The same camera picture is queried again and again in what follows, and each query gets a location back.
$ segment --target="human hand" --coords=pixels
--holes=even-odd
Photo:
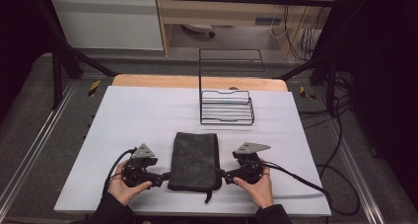
[[[261,179],[254,185],[248,184],[238,177],[234,178],[234,182],[248,192],[257,207],[266,208],[274,204],[270,168],[263,168]]]
[[[145,182],[137,187],[128,187],[123,181],[121,174],[126,163],[127,161],[124,161],[117,165],[115,172],[117,175],[110,180],[110,185],[107,189],[107,191],[124,206],[126,206],[136,194],[152,185],[152,182]]]

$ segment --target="wire dish rack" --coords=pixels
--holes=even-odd
[[[252,125],[254,110],[249,91],[201,91],[200,123]]]
[[[221,52],[223,57],[216,56]],[[231,58],[229,55],[242,55]],[[255,120],[249,91],[203,90],[205,72],[263,72],[264,64],[258,49],[200,49],[199,50],[199,105],[201,124],[252,125]]]

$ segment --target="white tabletop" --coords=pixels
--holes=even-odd
[[[54,210],[94,212],[111,165],[121,153],[141,143],[159,159],[148,172],[169,172],[177,132],[217,133],[220,165],[225,171],[239,167],[232,152],[244,142],[269,145],[269,150],[258,152],[260,158],[321,187],[291,93],[250,91],[255,114],[251,126],[201,125],[198,95],[198,89],[108,87]],[[279,171],[272,170],[270,177],[275,203],[283,204],[289,215],[330,215],[319,191]],[[137,195],[129,205],[134,213],[251,216],[256,211],[244,190],[225,181],[208,204],[204,203],[205,193],[172,191],[167,184]]]

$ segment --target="gray fabric pouch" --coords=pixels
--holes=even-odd
[[[218,137],[215,133],[177,133],[169,189],[206,192],[205,202],[208,203],[212,190],[222,185],[219,171]]]

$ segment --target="white cabinet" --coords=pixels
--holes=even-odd
[[[155,0],[52,0],[78,48],[163,50]]]

